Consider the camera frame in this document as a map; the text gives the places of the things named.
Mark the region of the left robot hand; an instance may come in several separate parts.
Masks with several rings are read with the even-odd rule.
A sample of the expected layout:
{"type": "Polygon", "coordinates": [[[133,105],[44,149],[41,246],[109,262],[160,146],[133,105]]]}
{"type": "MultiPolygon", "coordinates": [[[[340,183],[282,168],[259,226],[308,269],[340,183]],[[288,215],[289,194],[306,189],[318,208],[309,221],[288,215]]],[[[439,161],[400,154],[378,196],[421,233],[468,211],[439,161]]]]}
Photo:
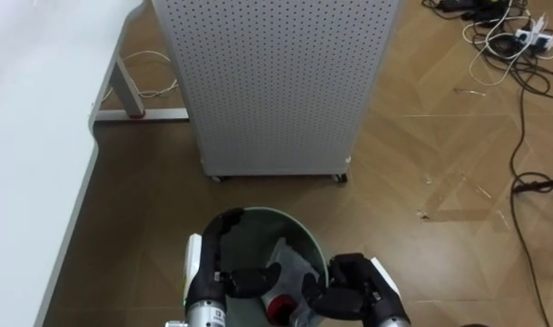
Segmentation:
{"type": "Polygon", "coordinates": [[[270,291],[281,276],[281,265],[221,270],[221,239],[237,225],[245,210],[236,207],[218,214],[202,234],[200,266],[188,287],[186,310],[198,302],[215,302],[226,307],[226,297],[251,299],[270,291]]]}

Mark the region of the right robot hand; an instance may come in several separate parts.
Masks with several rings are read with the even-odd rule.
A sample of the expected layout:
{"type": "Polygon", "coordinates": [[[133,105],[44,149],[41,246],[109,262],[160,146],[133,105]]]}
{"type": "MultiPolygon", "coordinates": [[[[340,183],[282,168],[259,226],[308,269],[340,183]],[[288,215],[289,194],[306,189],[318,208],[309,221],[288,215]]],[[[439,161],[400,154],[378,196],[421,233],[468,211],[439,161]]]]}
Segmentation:
{"type": "Polygon", "coordinates": [[[399,293],[364,254],[332,257],[328,273],[327,282],[306,274],[301,287],[306,303],[320,316],[359,321],[363,327],[411,326],[399,293]]]}

